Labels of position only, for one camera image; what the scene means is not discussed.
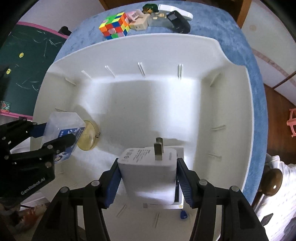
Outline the brown round knob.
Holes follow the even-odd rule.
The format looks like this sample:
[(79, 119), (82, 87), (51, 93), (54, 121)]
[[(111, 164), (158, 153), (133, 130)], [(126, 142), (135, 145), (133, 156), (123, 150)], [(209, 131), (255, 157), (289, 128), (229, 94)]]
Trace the brown round knob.
[(283, 174), (278, 168), (263, 171), (258, 191), (266, 196), (274, 196), (282, 185)]

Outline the pink plastic stool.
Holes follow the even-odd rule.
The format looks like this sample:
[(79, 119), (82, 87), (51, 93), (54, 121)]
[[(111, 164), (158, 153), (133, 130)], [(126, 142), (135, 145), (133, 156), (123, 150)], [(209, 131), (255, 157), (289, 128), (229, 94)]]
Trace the pink plastic stool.
[(290, 109), (290, 117), (287, 120), (287, 125), (290, 127), (290, 130), (292, 132), (292, 138), (296, 136), (296, 132), (295, 132), (295, 125), (296, 125), (296, 118), (295, 118), (295, 112), (296, 112), (296, 108), (291, 108)]

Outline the white power adapter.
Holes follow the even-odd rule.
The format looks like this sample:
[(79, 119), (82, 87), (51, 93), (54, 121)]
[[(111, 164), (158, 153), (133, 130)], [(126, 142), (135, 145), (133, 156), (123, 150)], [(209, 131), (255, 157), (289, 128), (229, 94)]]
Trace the white power adapter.
[(117, 160), (128, 198), (133, 202), (171, 205), (175, 202), (177, 151), (156, 138), (152, 147), (128, 148)]

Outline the gold round compact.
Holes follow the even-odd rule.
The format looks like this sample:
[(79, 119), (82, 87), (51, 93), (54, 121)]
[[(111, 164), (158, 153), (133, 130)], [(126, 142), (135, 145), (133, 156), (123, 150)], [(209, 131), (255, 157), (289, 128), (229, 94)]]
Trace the gold round compact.
[(94, 121), (85, 120), (85, 129), (77, 142), (78, 147), (83, 151), (93, 149), (100, 138), (100, 128)]

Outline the white wardrobe sliding doors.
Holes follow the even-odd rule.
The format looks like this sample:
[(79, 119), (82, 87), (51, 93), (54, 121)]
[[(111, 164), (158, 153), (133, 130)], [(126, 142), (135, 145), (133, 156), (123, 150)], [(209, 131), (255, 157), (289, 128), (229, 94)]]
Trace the white wardrobe sliding doors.
[(295, 41), (261, 1), (252, 1), (242, 31), (253, 49), (263, 83), (295, 104)]

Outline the green gold perfume bottle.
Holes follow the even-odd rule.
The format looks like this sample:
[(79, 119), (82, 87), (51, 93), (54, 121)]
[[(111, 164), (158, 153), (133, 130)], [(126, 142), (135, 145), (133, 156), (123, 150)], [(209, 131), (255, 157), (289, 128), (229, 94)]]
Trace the green gold perfume bottle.
[(158, 6), (156, 4), (145, 4), (142, 7), (142, 12), (144, 14), (158, 13)]

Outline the black charger plug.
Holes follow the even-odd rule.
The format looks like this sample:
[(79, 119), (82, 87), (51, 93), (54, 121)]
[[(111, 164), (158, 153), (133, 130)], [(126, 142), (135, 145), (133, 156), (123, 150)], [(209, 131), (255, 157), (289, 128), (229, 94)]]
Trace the black charger plug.
[(172, 23), (176, 33), (188, 34), (191, 31), (189, 22), (178, 11), (169, 12), (166, 17)]

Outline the clear box blue label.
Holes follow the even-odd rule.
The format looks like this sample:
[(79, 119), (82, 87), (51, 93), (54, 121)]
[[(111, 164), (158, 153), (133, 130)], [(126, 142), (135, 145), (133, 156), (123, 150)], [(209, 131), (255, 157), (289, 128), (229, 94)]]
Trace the clear box blue label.
[(74, 144), (67, 147), (65, 151), (56, 154), (55, 163), (65, 161), (70, 158), (77, 142), (85, 130), (86, 124), (77, 113), (52, 112), (47, 121), (41, 145), (53, 139), (73, 134), (76, 137)]

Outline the silver digital camera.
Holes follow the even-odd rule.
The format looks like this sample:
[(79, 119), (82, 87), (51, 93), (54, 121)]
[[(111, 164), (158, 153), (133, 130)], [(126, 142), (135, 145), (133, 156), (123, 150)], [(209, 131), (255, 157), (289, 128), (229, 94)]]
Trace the silver digital camera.
[[(177, 152), (177, 158), (184, 158), (184, 147), (183, 146), (165, 146), (164, 148), (175, 149)], [(156, 205), (156, 204), (143, 204), (144, 209), (183, 209), (184, 208), (184, 196), (179, 185), (178, 180), (176, 180), (175, 188), (175, 201), (171, 205)]]

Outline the white plastic tray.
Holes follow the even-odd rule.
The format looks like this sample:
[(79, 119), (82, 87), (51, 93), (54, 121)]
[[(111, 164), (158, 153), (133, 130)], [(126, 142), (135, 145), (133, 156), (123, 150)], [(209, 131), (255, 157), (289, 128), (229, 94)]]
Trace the white plastic tray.
[(245, 187), (254, 136), (249, 74), (212, 38), (142, 34), (106, 40), (54, 62), (46, 72), (33, 120), (75, 112), (95, 122), (100, 138), (59, 163), (42, 189), (84, 187), (131, 147), (183, 146), (187, 167), (212, 185)]

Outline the white flat remote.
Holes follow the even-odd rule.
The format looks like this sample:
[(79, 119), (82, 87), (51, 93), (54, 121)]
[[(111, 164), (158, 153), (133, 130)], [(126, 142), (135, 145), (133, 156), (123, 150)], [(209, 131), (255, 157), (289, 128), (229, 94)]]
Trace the white flat remote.
[(180, 13), (186, 20), (191, 21), (193, 19), (193, 14), (185, 11), (183, 9), (177, 8), (175, 6), (167, 5), (167, 4), (159, 4), (158, 5), (158, 10), (160, 13), (168, 14), (173, 11), (177, 11)]

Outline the colourful rubik's cube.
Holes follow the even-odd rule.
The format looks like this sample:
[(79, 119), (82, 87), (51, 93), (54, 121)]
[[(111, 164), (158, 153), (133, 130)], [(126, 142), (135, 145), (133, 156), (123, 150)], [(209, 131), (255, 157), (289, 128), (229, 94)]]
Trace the colourful rubik's cube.
[(125, 12), (110, 15), (98, 27), (107, 40), (125, 37), (130, 31), (130, 21)]

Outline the green chalkboard pink frame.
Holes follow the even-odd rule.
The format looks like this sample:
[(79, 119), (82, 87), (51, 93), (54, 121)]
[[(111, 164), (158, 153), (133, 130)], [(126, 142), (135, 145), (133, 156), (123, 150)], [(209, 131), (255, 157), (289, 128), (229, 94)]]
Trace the green chalkboard pink frame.
[(33, 118), (44, 76), (68, 36), (18, 22), (1, 47), (1, 115)]

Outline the clear box yellow charms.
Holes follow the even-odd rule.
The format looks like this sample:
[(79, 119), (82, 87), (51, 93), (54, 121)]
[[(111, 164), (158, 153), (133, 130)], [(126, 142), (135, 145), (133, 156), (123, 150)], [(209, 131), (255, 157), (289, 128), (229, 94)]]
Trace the clear box yellow charms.
[(148, 25), (150, 27), (173, 28), (173, 24), (168, 20), (166, 14), (159, 12), (150, 14)]

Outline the beige angular box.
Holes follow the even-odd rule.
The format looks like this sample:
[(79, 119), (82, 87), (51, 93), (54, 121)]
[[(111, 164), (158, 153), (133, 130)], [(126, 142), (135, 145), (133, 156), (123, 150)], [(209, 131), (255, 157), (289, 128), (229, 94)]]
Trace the beige angular box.
[(144, 14), (143, 16), (139, 16), (135, 21), (129, 24), (129, 27), (132, 30), (143, 31), (148, 28), (148, 19), (150, 18), (150, 14)]

